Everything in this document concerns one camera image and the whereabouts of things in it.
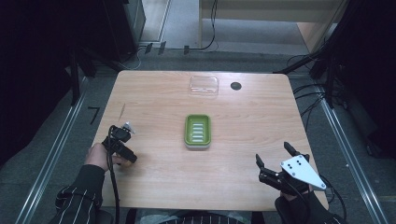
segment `desk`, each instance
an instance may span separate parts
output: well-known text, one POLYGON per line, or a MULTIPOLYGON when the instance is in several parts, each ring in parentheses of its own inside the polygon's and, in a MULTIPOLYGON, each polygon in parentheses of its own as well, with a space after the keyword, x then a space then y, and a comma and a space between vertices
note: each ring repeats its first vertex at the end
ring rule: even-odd
MULTIPOLYGON (((202 19, 210 19, 214 0, 200 0, 199 43, 202 19)), ((297 21, 310 52, 323 44, 332 24, 342 17, 347 0, 219 0, 217 19, 297 21)))
MULTIPOLYGON (((126 146, 138 159, 129 168, 115 166, 123 207, 275 210, 279 192, 259 181, 256 153, 275 171, 290 158, 284 141, 312 155, 284 75, 123 71, 94 142, 102 142, 111 125, 120 127, 127 120, 136 134, 126 146), (192 76, 217 77, 217 97, 190 95, 192 76), (241 90, 231 89, 235 81, 241 90), (189 114, 211 118, 210 148, 184 145, 189 114)), ((310 162, 316 169, 314 158, 310 162)), ((324 193, 318 196, 327 206, 324 193)), ((103 197, 105 206, 114 206, 109 176, 103 197)))

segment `green soap dish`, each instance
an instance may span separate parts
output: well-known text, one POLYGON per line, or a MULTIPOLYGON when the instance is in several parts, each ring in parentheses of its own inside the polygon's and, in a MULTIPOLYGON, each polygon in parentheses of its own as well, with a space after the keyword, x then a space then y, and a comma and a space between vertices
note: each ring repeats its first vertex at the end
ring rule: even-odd
POLYGON ((210 146, 210 117, 208 115, 188 115, 184 142, 188 148, 205 149, 210 146))

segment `person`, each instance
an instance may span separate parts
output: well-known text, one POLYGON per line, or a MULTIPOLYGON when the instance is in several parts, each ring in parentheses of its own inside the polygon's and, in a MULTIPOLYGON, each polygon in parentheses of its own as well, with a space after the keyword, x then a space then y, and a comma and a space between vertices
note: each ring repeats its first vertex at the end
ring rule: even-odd
MULTIPOLYGON (((105 172, 108 171, 107 152, 105 147, 96 143, 89 148, 84 165, 81 166, 74 183, 61 189, 56 197, 55 205, 57 214, 49 224, 61 223, 95 223, 102 204, 102 187, 105 180, 105 172)), ((112 157, 113 163, 125 164, 128 161, 117 156, 112 157)), ((318 201, 312 190, 304 193, 309 202, 311 211, 308 223, 346 223, 339 216, 329 213, 318 201)), ((303 200, 296 196, 280 194, 276 200, 276 210, 285 224, 305 223, 306 211, 302 212, 303 200)), ((184 211, 170 216, 163 223, 249 223, 245 218, 238 216, 223 215, 216 212, 184 211)), ((134 220, 126 220, 126 224, 134 223, 134 220)), ((265 223, 261 213, 251 214, 251 223, 265 223)))

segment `black round object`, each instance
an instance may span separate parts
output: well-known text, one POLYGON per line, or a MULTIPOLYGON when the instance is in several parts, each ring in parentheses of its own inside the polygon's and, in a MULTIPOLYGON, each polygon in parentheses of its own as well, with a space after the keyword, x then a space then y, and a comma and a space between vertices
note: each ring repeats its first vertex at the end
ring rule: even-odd
POLYGON ((239 82, 233 82, 231 83, 231 89, 235 90, 235 91, 239 91, 241 90, 242 85, 239 82))

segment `wooden tabletop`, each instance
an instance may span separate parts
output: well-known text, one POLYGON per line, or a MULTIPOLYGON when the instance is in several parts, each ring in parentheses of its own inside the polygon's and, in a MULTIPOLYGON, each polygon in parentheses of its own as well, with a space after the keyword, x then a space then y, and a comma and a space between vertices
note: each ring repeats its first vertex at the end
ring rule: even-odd
MULTIPOLYGON (((131 167, 115 165, 120 206, 141 208, 273 211, 279 191, 259 181, 258 153, 280 171, 290 158, 285 141, 311 155, 289 80, 284 75, 220 72, 123 71, 111 92, 94 142, 111 125, 130 121, 136 130, 125 145, 137 156, 131 167), (216 77, 215 95, 191 94, 191 77, 216 77), (239 82, 242 88, 230 86, 239 82), (184 144, 185 118, 211 118, 211 145, 184 144)), ((324 193, 318 193, 325 206, 324 193)), ((107 172, 104 206, 114 206, 107 172)))

